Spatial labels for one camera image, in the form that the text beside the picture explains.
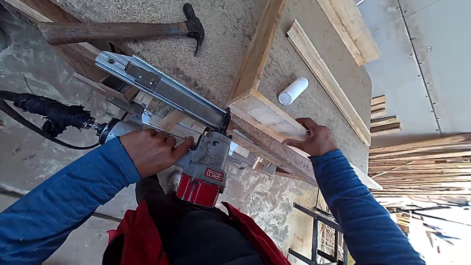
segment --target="workbench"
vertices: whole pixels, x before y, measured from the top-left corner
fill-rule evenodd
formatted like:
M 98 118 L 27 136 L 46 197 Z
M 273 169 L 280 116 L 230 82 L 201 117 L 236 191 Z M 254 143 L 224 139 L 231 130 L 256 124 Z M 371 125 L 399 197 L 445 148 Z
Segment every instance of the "workbench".
M 23 0 L 25 3 L 35 0 Z M 173 23 L 185 20 L 182 7 L 186 1 L 162 0 L 52 0 L 80 21 Z M 225 108 L 231 100 L 232 85 L 239 72 L 266 1 L 192 2 L 206 37 L 197 57 L 193 56 L 195 40 L 165 38 L 149 41 L 118 42 L 120 50 L 136 54 L 172 76 L 209 101 Z M 286 32 L 294 19 L 303 25 L 337 79 L 353 107 L 369 127 L 371 81 L 362 66 L 357 66 L 341 38 L 315 0 L 288 0 L 269 51 L 258 91 L 293 118 L 311 117 L 329 127 L 345 156 L 366 173 L 368 146 L 355 134 L 317 79 L 288 42 Z M 278 94 L 297 77 L 309 80 L 309 87 L 289 106 L 281 105 Z M 243 133 L 266 151 L 270 160 L 283 163 L 283 168 L 298 179 L 309 181 L 314 173 L 309 160 L 283 146 L 244 120 L 233 116 L 233 128 Z

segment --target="metal rack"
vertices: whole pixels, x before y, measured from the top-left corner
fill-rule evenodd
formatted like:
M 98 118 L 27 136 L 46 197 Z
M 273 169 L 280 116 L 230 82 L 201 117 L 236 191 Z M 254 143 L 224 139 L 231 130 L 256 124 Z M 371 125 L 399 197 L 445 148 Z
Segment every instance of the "metal rack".
M 297 203 L 294 203 L 293 207 L 314 218 L 314 225 L 313 225 L 313 231 L 312 231 L 312 255 L 311 255 L 311 259 L 309 259 L 301 255 L 300 253 L 292 250 L 291 248 L 288 249 L 288 253 L 310 265 L 318 265 L 317 255 L 330 261 L 330 263 L 327 263 L 328 265 L 348 265 L 348 252 L 349 251 L 347 249 L 347 245 L 345 244 L 345 241 L 343 242 L 344 260 L 340 260 L 338 257 L 338 243 L 339 243 L 338 240 L 339 240 L 339 233 L 342 233 L 342 229 L 340 228 L 339 224 L 335 222 L 334 217 L 331 216 L 328 212 L 325 212 L 319 208 L 316 208 L 316 211 L 313 212 Z M 335 229 L 334 256 L 317 249 L 317 234 L 318 234 L 317 228 L 319 226 L 319 221 Z

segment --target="right hand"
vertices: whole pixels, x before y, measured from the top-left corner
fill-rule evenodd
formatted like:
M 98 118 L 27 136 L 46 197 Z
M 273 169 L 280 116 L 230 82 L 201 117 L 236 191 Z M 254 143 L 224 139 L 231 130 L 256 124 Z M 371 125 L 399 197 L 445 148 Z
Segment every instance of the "right hand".
M 132 131 L 121 136 L 119 140 L 134 162 L 141 179 L 171 167 L 190 150 L 194 141 L 190 136 L 175 147 L 175 137 L 154 129 Z
M 299 118 L 296 121 L 308 130 L 309 136 L 304 141 L 286 139 L 283 145 L 296 147 L 313 157 L 320 157 L 338 149 L 329 128 L 317 125 L 311 118 Z

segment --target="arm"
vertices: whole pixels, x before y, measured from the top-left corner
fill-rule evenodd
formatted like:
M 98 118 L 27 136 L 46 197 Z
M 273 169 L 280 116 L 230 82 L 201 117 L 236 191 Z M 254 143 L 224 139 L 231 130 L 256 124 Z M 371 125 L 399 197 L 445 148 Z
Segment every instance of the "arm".
M 193 138 L 143 130 L 115 138 L 77 159 L 0 214 L 0 263 L 46 260 L 99 205 L 183 156 Z
M 332 135 L 311 119 L 298 119 L 309 129 L 306 141 L 286 140 L 310 155 L 316 180 L 330 211 L 344 232 L 357 264 L 421 264 L 419 254 L 374 199 L 337 149 Z

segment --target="senco logo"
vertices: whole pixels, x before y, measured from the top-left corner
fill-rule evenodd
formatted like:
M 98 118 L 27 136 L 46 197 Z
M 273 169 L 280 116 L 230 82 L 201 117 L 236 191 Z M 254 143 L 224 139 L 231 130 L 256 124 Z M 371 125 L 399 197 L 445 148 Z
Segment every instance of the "senco logo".
M 206 172 L 204 173 L 204 176 L 215 179 L 219 182 L 222 182 L 222 178 L 224 178 L 224 173 L 218 172 L 216 170 L 212 170 L 209 167 L 207 167 Z

